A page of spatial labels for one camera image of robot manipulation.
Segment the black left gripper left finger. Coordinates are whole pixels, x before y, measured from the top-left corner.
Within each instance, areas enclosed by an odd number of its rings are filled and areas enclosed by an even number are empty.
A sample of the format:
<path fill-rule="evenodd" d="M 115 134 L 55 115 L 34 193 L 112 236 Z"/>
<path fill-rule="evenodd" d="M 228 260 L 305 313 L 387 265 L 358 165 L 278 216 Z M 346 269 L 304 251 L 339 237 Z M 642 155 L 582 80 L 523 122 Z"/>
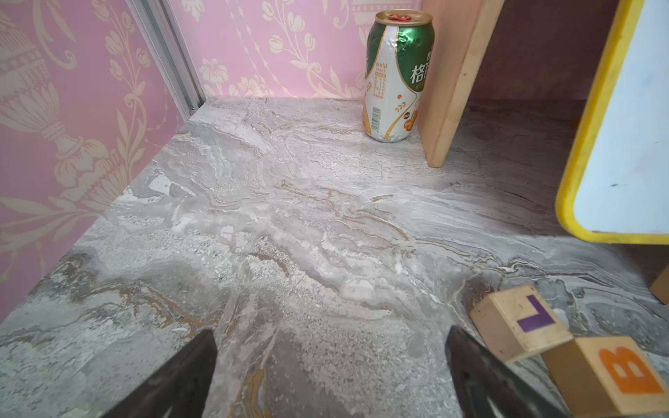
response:
<path fill-rule="evenodd" d="M 217 359 L 214 332 L 198 333 L 106 417 L 202 417 Z"/>

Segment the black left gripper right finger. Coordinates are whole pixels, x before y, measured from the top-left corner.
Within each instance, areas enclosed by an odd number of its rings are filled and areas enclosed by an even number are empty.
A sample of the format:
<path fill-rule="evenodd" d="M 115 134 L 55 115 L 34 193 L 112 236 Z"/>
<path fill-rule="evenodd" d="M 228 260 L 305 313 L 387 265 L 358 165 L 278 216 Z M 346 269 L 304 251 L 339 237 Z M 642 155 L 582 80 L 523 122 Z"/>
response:
<path fill-rule="evenodd" d="M 445 343 L 449 371 L 464 417 L 564 417 L 466 330 L 453 326 Z"/>

